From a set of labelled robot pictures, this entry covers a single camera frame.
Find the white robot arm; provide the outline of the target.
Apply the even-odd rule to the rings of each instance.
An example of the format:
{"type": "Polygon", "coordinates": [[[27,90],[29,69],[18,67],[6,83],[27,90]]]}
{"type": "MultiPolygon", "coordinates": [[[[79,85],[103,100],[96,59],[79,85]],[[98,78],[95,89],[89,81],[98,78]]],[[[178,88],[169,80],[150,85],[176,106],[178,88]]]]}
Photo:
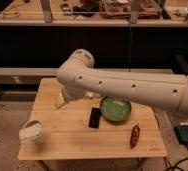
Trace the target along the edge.
{"type": "Polygon", "coordinates": [[[85,91],[116,97],[188,118],[188,76],[94,69],[94,57],[75,50],[58,68],[66,101],[82,98],[85,91]]]}

